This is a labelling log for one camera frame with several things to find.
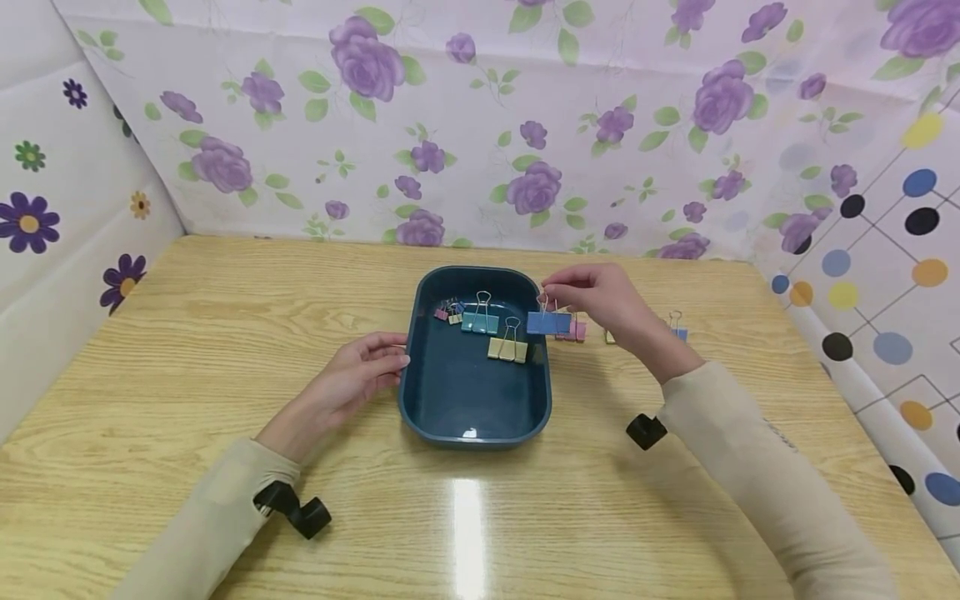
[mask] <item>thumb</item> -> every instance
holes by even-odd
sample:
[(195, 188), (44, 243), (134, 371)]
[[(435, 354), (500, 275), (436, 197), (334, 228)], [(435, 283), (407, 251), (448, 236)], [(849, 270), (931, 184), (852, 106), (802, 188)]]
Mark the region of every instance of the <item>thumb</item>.
[(376, 360), (365, 362), (360, 373), (365, 381), (376, 379), (388, 372), (397, 372), (410, 364), (410, 357), (406, 354), (389, 354)]

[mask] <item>wood grain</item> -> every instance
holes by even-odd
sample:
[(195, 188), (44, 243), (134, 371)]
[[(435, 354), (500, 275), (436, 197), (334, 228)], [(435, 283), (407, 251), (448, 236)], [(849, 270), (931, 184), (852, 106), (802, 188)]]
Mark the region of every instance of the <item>wood grain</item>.
[[(190, 236), (176, 242), (0, 451), (0, 596), (104, 597), (236, 437), (346, 341), (406, 329), (430, 269), (536, 280), (569, 254)], [(826, 476), (903, 597), (960, 597), (940, 546), (749, 265), (620, 259), (658, 314), (725, 363)], [(220, 598), (787, 598), (746, 519), (678, 440), (623, 433), (662, 403), (596, 324), (551, 342), (554, 408), (532, 442), (422, 443), (384, 395), (303, 477), (334, 524), (273, 519)]]

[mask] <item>tray rim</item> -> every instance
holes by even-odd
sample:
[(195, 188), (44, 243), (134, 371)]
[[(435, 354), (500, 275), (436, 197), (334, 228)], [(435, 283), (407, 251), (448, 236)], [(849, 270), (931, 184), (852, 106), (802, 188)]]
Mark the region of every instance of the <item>tray rim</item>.
[[(414, 324), (417, 322), (417, 305), (420, 303), (420, 293), (423, 290), (423, 284), (427, 279), (432, 277), (435, 274), (441, 273), (443, 271), (449, 271), (453, 269), (466, 269), (468, 271), (497, 271), (502, 273), (510, 273), (513, 275), (518, 275), (527, 281), (533, 286), (537, 291), (540, 290), (540, 287), (537, 283), (531, 279), (525, 273), (517, 271), (516, 269), (508, 269), (506, 267), (484, 267), (477, 265), (444, 265), (442, 267), (437, 267), (432, 271), (428, 272), (426, 275), (420, 278), (420, 283), (417, 284), (417, 292), (414, 294), (414, 303), (410, 310), (410, 324), (407, 326), (407, 335), (413, 333)], [(403, 370), (403, 373), (400, 374), (400, 383), (396, 389), (396, 405), (400, 411), (400, 416), (403, 419), (403, 422), (406, 423), (408, 427), (414, 430), (418, 436), (422, 439), (433, 443), (433, 444), (442, 444), (442, 445), (482, 445), (482, 446), (500, 446), (500, 447), (513, 447), (516, 445), (523, 444), (524, 442), (530, 440), (531, 438), (536, 437), (544, 427), (546, 427), (547, 422), (550, 420), (550, 414), (553, 412), (553, 388), (550, 384), (550, 357), (547, 349), (547, 344), (544, 341), (543, 344), (543, 364), (546, 368), (546, 410), (543, 412), (543, 418), (540, 420), (537, 425), (531, 429), (528, 433), (523, 434), (515, 438), (457, 438), (453, 436), (438, 436), (432, 433), (428, 433), (416, 425), (410, 415), (407, 413), (406, 406), (403, 403), (403, 397), (406, 392), (407, 387), (407, 370), (409, 366)]]

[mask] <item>black dot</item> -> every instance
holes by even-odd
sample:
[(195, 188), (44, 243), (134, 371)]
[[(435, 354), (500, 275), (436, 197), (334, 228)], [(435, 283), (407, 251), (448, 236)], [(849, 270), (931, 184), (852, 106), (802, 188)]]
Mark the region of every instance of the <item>black dot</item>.
[(833, 332), (824, 338), (822, 343), (824, 354), (830, 360), (837, 362), (849, 360), (853, 357), (853, 344), (850, 338), (842, 333)]
[(860, 216), (860, 213), (863, 212), (863, 207), (867, 205), (867, 201), (863, 199), (863, 196), (859, 194), (853, 194), (848, 196), (842, 204), (840, 204), (840, 216), (844, 219), (852, 219), (853, 217)]
[(936, 208), (930, 208), (929, 206), (911, 212), (904, 224), (907, 233), (913, 235), (927, 235), (938, 225), (940, 225), (940, 213), (937, 212)]
[(894, 472), (894, 477), (897, 478), (897, 482), (900, 484), (900, 487), (903, 488), (903, 491), (906, 492), (907, 495), (913, 495), (913, 492), (917, 489), (917, 485), (913, 483), (913, 477), (910, 476), (910, 473), (896, 465), (890, 465), (890, 470)]
[(813, 236), (812, 236), (812, 235), (807, 235), (807, 236), (806, 236), (806, 239), (802, 242), (802, 244), (801, 244), (800, 246), (797, 247), (796, 250), (793, 251), (793, 253), (794, 253), (794, 254), (803, 254), (804, 252), (810, 250), (810, 244), (812, 244), (812, 243), (813, 243)]

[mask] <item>yellow dot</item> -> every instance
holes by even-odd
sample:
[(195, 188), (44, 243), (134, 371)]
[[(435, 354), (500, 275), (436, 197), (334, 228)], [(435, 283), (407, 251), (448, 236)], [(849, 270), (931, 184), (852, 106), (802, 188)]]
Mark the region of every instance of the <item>yellow dot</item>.
[(921, 260), (913, 268), (913, 282), (921, 287), (936, 287), (947, 280), (947, 271), (947, 263), (943, 260)]
[(827, 299), (837, 310), (850, 310), (856, 306), (856, 286), (849, 281), (841, 281), (830, 288)]
[(910, 129), (903, 134), (900, 142), (910, 150), (917, 150), (929, 145), (933, 140), (940, 137), (940, 132), (944, 130), (944, 118), (939, 112), (925, 112), (922, 117), (917, 119)]
[(900, 415), (914, 429), (926, 431), (933, 426), (933, 415), (920, 402), (907, 400), (900, 405)]
[(809, 306), (813, 302), (813, 286), (806, 281), (797, 281), (790, 290), (790, 301), (794, 306)]

